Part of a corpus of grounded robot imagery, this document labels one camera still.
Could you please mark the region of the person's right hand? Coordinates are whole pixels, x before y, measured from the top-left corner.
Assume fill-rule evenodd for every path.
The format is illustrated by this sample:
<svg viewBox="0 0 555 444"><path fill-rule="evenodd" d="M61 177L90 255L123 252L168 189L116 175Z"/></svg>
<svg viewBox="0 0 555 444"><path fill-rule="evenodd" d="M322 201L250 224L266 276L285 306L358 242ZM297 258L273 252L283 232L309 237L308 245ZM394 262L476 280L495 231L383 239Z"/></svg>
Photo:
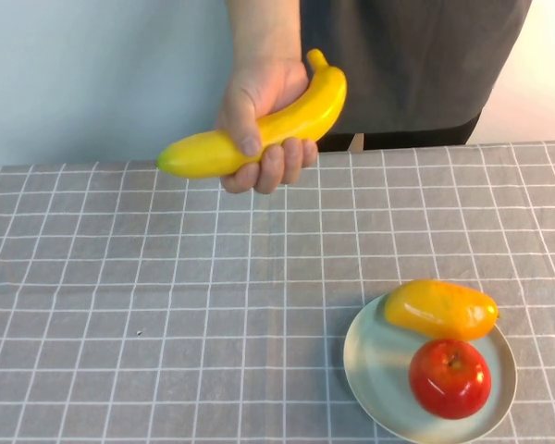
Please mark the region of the person's right hand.
<svg viewBox="0 0 555 444"><path fill-rule="evenodd" d="M223 177L226 191L269 194L282 184L296 182L302 170L315 163L315 142L290 138L265 149L257 127L259 117L293 103L307 84L300 59L254 58L235 65L219 108L217 128L227 132L244 154L263 156Z"/></svg>

